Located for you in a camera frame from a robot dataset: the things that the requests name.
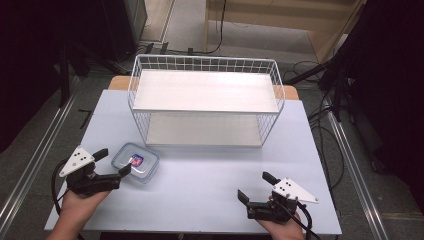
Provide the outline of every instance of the wire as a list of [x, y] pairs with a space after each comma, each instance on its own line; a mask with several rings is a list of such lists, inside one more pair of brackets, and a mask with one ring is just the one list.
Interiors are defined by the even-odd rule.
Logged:
[[[319, 113], [321, 113], [322, 112], [322, 107], [323, 107], [323, 103], [324, 103], [324, 99], [327, 97], [327, 95], [330, 93], [330, 91], [327, 91], [325, 94], [324, 94], [324, 96], [322, 97], [322, 100], [321, 100], [321, 103], [320, 103], [320, 105], [319, 105]], [[317, 125], [318, 126], [321, 126], [321, 117], [318, 117], [318, 119], [317, 119]], [[326, 160], [326, 158], [325, 158], [325, 154], [324, 154], [324, 138], [323, 138], [323, 136], [322, 136], [322, 131], [321, 131], [321, 128], [318, 128], [318, 130], [319, 130], [319, 137], [320, 137], [320, 149], [321, 149], [321, 156], [322, 156], [322, 158], [323, 158], [323, 160], [324, 160], [324, 165], [325, 165], [325, 168], [326, 168], [326, 170], [327, 170], [327, 172], [329, 171], [328, 170], [328, 166], [327, 166], [327, 160]], [[331, 189], [330, 189], [330, 186], [331, 186], [331, 182], [330, 182], [330, 175], [329, 175], [329, 173], [328, 173], [328, 179], [327, 179], [327, 181], [328, 181], [328, 189], [330, 190], [330, 192], [331, 192]]]
[[323, 151], [320, 150], [318, 148], [318, 146], [316, 148], [317, 148], [317, 151], [318, 151], [319, 159], [321, 160], [321, 164], [324, 164], [324, 167], [323, 168], [324, 168], [324, 173], [325, 173], [325, 180], [327, 181], [327, 187], [328, 187], [328, 189], [330, 189], [331, 181], [330, 181], [330, 173], [328, 171], [328, 166], [327, 166], [327, 160], [323, 156]]
[[[314, 63], [314, 64], [316, 64], [317, 66], [318, 66], [318, 65], [321, 65], [321, 64], [319, 64], [319, 63], [317, 63], [317, 62], [314, 62], [314, 61], [300, 61], [300, 62], [297, 62], [297, 63], [295, 63], [295, 64], [293, 65], [293, 67], [292, 67], [292, 69], [291, 69], [291, 70], [286, 71], [286, 72], [283, 74], [283, 77], [282, 77], [282, 82], [283, 82], [283, 84], [287, 84], [287, 82], [286, 82], [286, 81], [284, 81], [284, 80], [286, 79], [286, 75], [287, 75], [288, 73], [294, 73], [294, 75], [296, 75], [296, 77], [301, 75], [301, 73], [299, 73], [299, 72], [296, 70], [296, 67], [297, 67], [298, 65], [302, 64], [302, 63]], [[316, 76], [316, 79], [310, 79], [310, 78], [307, 78], [307, 79], [305, 79], [305, 81], [309, 81], [309, 82], [317, 82], [317, 81], [321, 80], [321, 77], [318, 75], [318, 73], [316, 73], [316, 74], [314, 74], [314, 75]]]
[[232, 21], [229, 21], [231, 24], [233, 24], [234, 26], [236, 26], [236, 27], [239, 27], [239, 28], [248, 28], [249, 27], [249, 25], [244, 25], [244, 26], [242, 26], [242, 25], [238, 25], [237, 23], [235, 23], [235, 22], [232, 22]]
[[324, 127], [321, 127], [321, 126], [315, 126], [311, 130], [313, 131], [314, 129], [317, 129], [317, 128], [321, 128], [322, 130], [324, 130], [325, 132], [327, 132], [333, 138], [333, 140], [337, 143], [337, 146], [338, 146], [338, 149], [339, 149], [339, 152], [340, 152], [340, 156], [341, 156], [341, 159], [342, 159], [342, 161], [341, 161], [341, 163], [342, 163], [342, 167], [341, 168], [342, 169], [341, 169], [340, 176], [339, 176], [339, 178], [337, 179], [337, 181], [336, 181], [336, 183], [334, 185], [331, 185], [331, 184], [329, 185], [330, 189], [333, 190], [341, 182], [341, 180], [343, 178], [343, 175], [344, 175], [344, 157], [343, 157], [343, 153], [342, 153], [342, 150], [340, 148], [339, 142], [337, 141], [337, 139], [334, 136], [334, 134], [332, 132], [330, 132], [330, 130], [328, 130], [328, 129], [324, 128]]
[[299, 224], [303, 229], [305, 229], [305, 231], [307, 232], [307, 233], [310, 233], [310, 234], [312, 234], [312, 236], [314, 236], [316, 239], [319, 239], [319, 240], [321, 240], [321, 238], [315, 233], [315, 232], [313, 232], [310, 228], [308, 228], [307, 226], [305, 226], [301, 221], [299, 221], [299, 219], [297, 219], [297, 217], [295, 217], [295, 216], [293, 216], [293, 214], [283, 205], [283, 204], [281, 204], [281, 203], [279, 203], [279, 202], [275, 202], [279, 207], [281, 207], [283, 210], [284, 210], [284, 212], [286, 212], [289, 216], [290, 216], [290, 218], [291, 219], [293, 219], [293, 221], [295, 221], [297, 224]]
[[[306, 217], [306, 220], [308, 221], [308, 228], [312, 229], [312, 217], [309, 214], [308, 210], [306, 210], [306, 205], [301, 204], [300, 202], [297, 202], [297, 206], [300, 208], [300, 210], [302, 210], [303, 214]], [[310, 232], [306, 232], [306, 240], [311, 239], [311, 233]]]
[[[226, 6], [227, 6], [227, 0], [224, 1], [224, 6], [222, 7], [221, 26], [220, 26], [220, 41], [219, 41], [218, 46], [214, 50], [209, 51], [209, 52], [194, 51], [193, 54], [212, 54], [212, 53], [216, 52], [221, 47], [221, 44], [222, 44], [222, 35], [223, 35], [222, 34], [222, 29], [224, 27], [224, 17], [225, 17], [225, 7]], [[167, 50], [167, 51], [168, 52], [173, 52], [173, 53], [184, 53], [184, 54], [187, 53], [186, 51], [179, 51], [179, 50]]]
[[312, 127], [313, 125], [318, 123], [318, 119], [321, 119], [325, 117], [331, 110], [333, 109], [333, 106], [326, 105], [324, 109], [321, 111], [316, 112], [320, 107], [315, 108], [310, 115], [308, 116], [309, 125]]
[[283, 84], [287, 84], [287, 85], [294, 85], [296, 83], [299, 83], [303, 80], [308, 80], [311, 81], [311, 79], [307, 79], [310, 76], [316, 75], [322, 71], [328, 71], [333, 75], [338, 75], [338, 72], [334, 72], [331, 68], [328, 68], [329, 66], [331, 67], [332, 65], [334, 65], [335, 60], [334, 58], [331, 58], [330, 60], [324, 62], [324, 63], [319, 63], [317, 66], [315, 66], [314, 68], [302, 73], [302, 74], [297, 74], [296, 73], [296, 77], [291, 78], [289, 80], [283, 81]]
[[[57, 173], [59, 172], [60, 167], [62, 165], [65, 165], [66, 162], [68, 162], [68, 159], [69, 158], [65, 158], [65, 159], [61, 160], [59, 162], [59, 164], [56, 165], [56, 167], [53, 170], [52, 178], [51, 178], [51, 181], [50, 181], [50, 188], [51, 188], [51, 193], [52, 193], [52, 200], [53, 200], [53, 203], [54, 203], [54, 206], [55, 206], [55, 209], [56, 209], [56, 212], [57, 212], [58, 215], [60, 215], [60, 212], [61, 212], [59, 201], [63, 198], [63, 196], [65, 196], [66, 193], [69, 192], [69, 189], [67, 189], [65, 191], [65, 193], [60, 198], [56, 198], [57, 197], [57, 193], [56, 193], [56, 176], [57, 176]], [[78, 234], [78, 239], [79, 240], [84, 240], [84, 237], [81, 236], [81, 234]]]

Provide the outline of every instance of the aluminum rail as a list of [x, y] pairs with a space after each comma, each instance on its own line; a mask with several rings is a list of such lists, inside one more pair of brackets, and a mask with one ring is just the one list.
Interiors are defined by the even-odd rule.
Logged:
[[[331, 101], [325, 99], [324, 104], [331, 104]], [[380, 213], [374, 203], [371, 193], [368, 190], [365, 179], [361, 174], [356, 158], [352, 152], [352, 149], [350, 148], [349, 142], [347, 141], [342, 123], [339, 123], [332, 113], [328, 114], [328, 118], [343, 152], [347, 168], [349, 170], [359, 200], [361, 201], [362, 208], [364, 209], [364, 213], [370, 225], [371, 231], [374, 235], [374, 239], [389, 239]]]
[[63, 122], [66, 119], [66, 116], [69, 113], [69, 110], [72, 107], [72, 104], [75, 100], [75, 95], [78, 90], [80, 81], [78, 77], [75, 77], [71, 82], [71, 89], [75, 89], [65, 105], [58, 109], [52, 122], [50, 123], [46, 133], [38, 144], [37, 149], [31, 157], [31, 160], [28, 163], [28, 166], [22, 173], [18, 183], [14, 187], [12, 193], [7, 198], [5, 204], [2, 207], [0, 213], [0, 239], [4, 239], [7, 231], [9, 230], [10, 225], [13, 222], [19, 208], [21, 207], [29, 189], [31, 188], [32, 183], [34, 182], [35, 177], [38, 174], [44, 159], [48, 154], [50, 147], [52, 146], [58, 132], [60, 131]]

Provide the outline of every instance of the white wire basket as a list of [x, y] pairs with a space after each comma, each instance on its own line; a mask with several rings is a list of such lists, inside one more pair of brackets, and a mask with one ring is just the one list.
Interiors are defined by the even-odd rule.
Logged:
[[147, 146], [261, 147], [284, 99], [270, 59], [138, 55], [128, 88]]

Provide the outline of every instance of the black cable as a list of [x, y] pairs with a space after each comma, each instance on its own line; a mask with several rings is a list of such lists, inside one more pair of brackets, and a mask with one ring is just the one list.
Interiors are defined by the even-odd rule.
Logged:
[[[324, 94], [324, 96], [322, 97], [321, 103], [320, 103], [320, 105], [319, 105], [318, 118], [317, 118], [317, 120], [316, 120], [316, 124], [317, 124], [316, 128], [318, 128], [318, 130], [319, 130], [319, 136], [320, 136], [320, 146], [321, 146], [321, 154], [320, 154], [320, 156], [322, 157], [322, 160], [323, 160], [323, 162], [324, 162], [324, 167], [325, 167], [325, 169], [326, 169], [326, 173], [327, 173], [327, 185], [328, 185], [328, 190], [329, 190], [329, 192], [330, 192], [330, 196], [331, 196], [331, 200], [333, 201], [334, 208], [336, 209], [336, 202], [335, 202], [335, 199], [334, 199], [333, 188], [331, 187], [330, 173], [329, 173], [329, 169], [328, 169], [328, 165], [327, 165], [327, 160], [325, 159], [325, 154], [324, 154], [324, 141], [323, 141], [322, 127], [321, 127], [321, 118], [323, 117], [323, 115], [322, 115], [322, 113], [323, 113], [323, 103], [324, 103], [324, 100], [325, 100], [326, 96], [329, 94], [329, 92], [330, 92], [330, 91], [327, 91], [327, 92]], [[331, 105], [329, 110], [325, 110], [325, 111], [324, 111], [325, 115], [327, 115], [327, 114], [329, 113], [329, 111], [332, 111], [332, 110], [333, 110], [333, 106]]]
[[331, 110], [332, 110], [332, 106], [327, 106], [326, 108], [322, 109], [319, 112], [314, 113], [316, 110], [319, 109], [316, 108], [314, 111], [312, 111], [312, 113], [308, 116], [308, 122], [309, 125], [312, 127], [313, 125], [315, 125], [318, 122], [318, 118], [323, 118], [325, 117]]
[[343, 178], [343, 175], [344, 175], [344, 157], [343, 157], [343, 153], [342, 153], [342, 150], [340, 148], [339, 142], [337, 141], [337, 139], [334, 136], [334, 134], [332, 132], [330, 132], [330, 130], [328, 130], [328, 129], [324, 128], [324, 127], [321, 127], [321, 126], [315, 126], [315, 127], [311, 128], [311, 131], [313, 131], [314, 129], [317, 129], [317, 128], [321, 128], [322, 130], [324, 130], [325, 132], [327, 132], [333, 138], [333, 140], [337, 143], [337, 146], [338, 146], [338, 149], [339, 149], [339, 152], [340, 152], [340, 156], [341, 156], [341, 159], [342, 159], [342, 161], [341, 161], [341, 163], [342, 163], [342, 170], [341, 170], [340, 176], [339, 176], [339, 178], [337, 179], [337, 181], [336, 181], [336, 183], [334, 185], [330, 185], [329, 186], [330, 190], [333, 190], [341, 182], [341, 180]]
[[117, 68], [120, 68], [122, 71], [124, 71], [124, 73], [126, 73], [126, 75], [131, 75], [132, 70], [126, 69], [123, 66], [119, 65], [119, 63], [114, 62], [113, 63]]
[[283, 84], [285, 84], [284, 80], [286, 79], [286, 74], [287, 74], [287, 73], [294, 73], [296, 76], [298, 76], [298, 73], [297, 73], [297, 72], [295, 72], [295, 71], [293, 71], [293, 70], [291, 70], [291, 71], [286, 71], [286, 72], [283, 74], [283, 77], [282, 77], [282, 79], [281, 79], [281, 82], [282, 82]]
[[[305, 215], [307, 221], [308, 221], [308, 225], [307, 227], [309, 229], [312, 229], [312, 217], [309, 214], [308, 210], [306, 210], [306, 205], [301, 204], [300, 202], [297, 202], [297, 206], [300, 208], [300, 210], [302, 210], [303, 214]], [[310, 240], [311, 239], [311, 233], [310, 232], [306, 232], [306, 240]]]
[[[226, 8], [226, 6], [227, 6], [227, 0], [224, 1], [224, 6], [222, 7], [221, 26], [220, 26], [220, 35], [221, 36], [220, 36], [220, 41], [219, 41], [218, 46], [214, 50], [209, 51], [209, 52], [194, 51], [193, 54], [212, 54], [212, 53], [216, 52], [221, 47], [221, 44], [222, 44], [222, 35], [223, 35], [222, 34], [222, 29], [224, 27], [224, 16], [225, 16], [225, 8]], [[186, 51], [179, 51], [179, 50], [167, 50], [167, 52], [184, 53], [184, 54], [187, 53]]]
[[[62, 167], [62, 165], [65, 165], [66, 162], [68, 162], [69, 158], [65, 158], [62, 161], [59, 162], [59, 164], [56, 165], [56, 167], [53, 170], [53, 174], [52, 174], [52, 178], [51, 178], [51, 182], [50, 182], [50, 187], [51, 187], [51, 193], [52, 193], [52, 200], [57, 212], [57, 215], [60, 215], [61, 212], [61, 208], [59, 205], [59, 201], [60, 199], [62, 199], [63, 196], [65, 196], [65, 194], [69, 191], [69, 189], [67, 189], [65, 191], [65, 193], [59, 198], [57, 199], [57, 193], [56, 193], [56, 176], [57, 173], [59, 172], [60, 167]], [[78, 234], [78, 239], [79, 240], [85, 240], [83, 236], [81, 236], [81, 234]]]
[[320, 150], [317, 146], [317, 151], [318, 151], [318, 156], [319, 159], [321, 160], [321, 164], [323, 164], [323, 168], [324, 168], [324, 173], [325, 173], [325, 179], [327, 180], [327, 187], [328, 189], [330, 189], [331, 186], [331, 180], [330, 180], [330, 172], [328, 170], [328, 166], [327, 166], [327, 160], [325, 159], [325, 157], [322, 154], [322, 150]]
[[315, 66], [314, 68], [312, 68], [312, 69], [310, 69], [310, 70], [308, 70], [308, 71], [306, 71], [302, 74], [299, 74], [294, 78], [291, 78], [289, 80], [284, 81], [283, 84], [294, 85], [294, 84], [299, 83], [299, 82], [301, 82], [301, 81], [303, 81], [303, 80], [305, 80], [305, 79], [307, 79], [307, 78], [309, 78], [313, 75], [316, 75], [316, 74], [318, 74], [318, 73], [320, 73], [324, 70], [326, 70], [326, 71], [328, 71], [332, 74], [335, 74], [331, 69], [328, 69], [329, 66], [334, 64], [334, 61], [335, 61], [334, 58], [332, 58], [332, 59], [328, 60], [327, 62], [320, 63], [317, 66]]
[[[319, 65], [319, 63], [314, 62], [314, 61], [300, 61], [300, 62], [297, 62], [297, 63], [295, 63], [295, 64], [293, 65], [293, 71], [296, 73], [296, 75], [297, 75], [297, 76], [299, 76], [300, 74], [298, 73], [298, 71], [296, 71], [296, 66], [297, 66], [297, 65], [299, 65], [299, 64], [301, 64], [301, 63], [313, 63], [313, 64], [316, 64], [316, 66], [318, 66], [318, 65]], [[318, 76], [318, 73], [316, 73], [316, 74], [315, 74], [315, 76], [317, 77], [317, 79], [309, 79], [309, 78], [306, 78], [305, 80], [306, 80], [306, 81], [319, 81], [319, 80], [321, 80], [321, 77], [320, 77], [320, 76]]]
[[[324, 110], [326, 110], [327, 108], [330, 108], [330, 107], [331, 107], [331, 105], [325, 105]], [[308, 116], [309, 122], [312, 120], [312, 118], [314, 118], [315, 116], [320, 114], [320, 112], [318, 111], [319, 109], [320, 109], [320, 106], [316, 107], [314, 110], [312, 110], [311, 113], [309, 113], [309, 116]]]
[[279, 202], [275, 202], [275, 203], [279, 207], [281, 207], [284, 210], [284, 212], [286, 212], [287, 215], [289, 215], [290, 218], [293, 219], [293, 221], [295, 221], [297, 224], [299, 224], [306, 232], [309, 232], [310, 234], [312, 234], [312, 236], [314, 236], [316, 239], [321, 240], [321, 238], [314, 231], [312, 231], [311, 229], [309, 229], [308, 227], [306, 227], [299, 219], [297, 219], [297, 217], [293, 216], [293, 214], [291, 214], [291, 212], [283, 204], [281, 204]]

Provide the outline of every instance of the plastic container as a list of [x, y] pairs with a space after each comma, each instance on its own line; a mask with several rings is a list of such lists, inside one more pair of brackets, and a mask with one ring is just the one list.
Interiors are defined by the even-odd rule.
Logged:
[[112, 166], [121, 169], [131, 163], [130, 176], [141, 183], [148, 183], [159, 167], [159, 156], [134, 143], [126, 143], [112, 160]]

